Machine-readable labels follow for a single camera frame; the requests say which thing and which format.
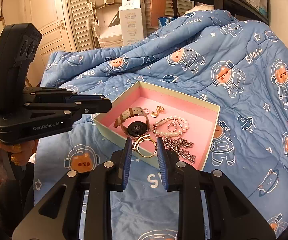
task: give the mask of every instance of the blanket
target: blanket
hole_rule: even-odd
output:
[[[283,42],[262,22],[240,22],[225,10],[195,11],[133,45],[55,52],[41,86],[114,100],[137,81],[221,106],[204,171],[222,170],[279,236],[288,226],[288,49]],[[93,118],[84,115],[72,131],[39,141],[36,203],[69,169],[89,170],[119,149],[99,133]],[[131,163],[126,191],[112,193],[113,238],[175,239],[178,193],[165,192],[156,168],[140,159]]]

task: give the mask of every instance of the metal screw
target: metal screw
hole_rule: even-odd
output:
[[[105,168],[111,168],[111,167],[113,167],[113,165],[114,165],[114,163],[111,162],[111,161],[108,161],[108,162],[105,162],[105,163],[104,163],[104,167],[105,167]]]
[[[74,170],[69,171],[69,172],[67,173],[67,176],[70,177],[70,178],[73,178],[73,177],[75,177],[76,175],[77,175],[77,172],[74,171]]]
[[[184,168],[185,165],[186,165],[186,163],[182,162],[182,161],[176,163],[176,166],[178,166],[179,168]]]
[[[213,171],[213,175],[215,176],[215,177],[221,177],[222,176],[222,171],[220,171],[220,170],[215,170],[215,171]]]

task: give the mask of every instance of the black pants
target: black pants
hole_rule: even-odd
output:
[[[34,164],[28,163],[21,181],[8,180],[0,185],[0,219],[8,236],[34,207]]]

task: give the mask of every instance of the door handle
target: door handle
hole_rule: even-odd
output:
[[[62,27],[62,30],[65,30],[65,26],[64,26],[64,21],[63,20],[60,21],[60,24],[55,25],[55,27],[59,27],[59,26]]]

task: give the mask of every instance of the door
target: door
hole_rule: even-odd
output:
[[[62,50],[71,52],[62,0],[24,0],[24,19],[31,22],[43,35],[31,63],[27,78],[32,86],[42,79],[52,52]]]

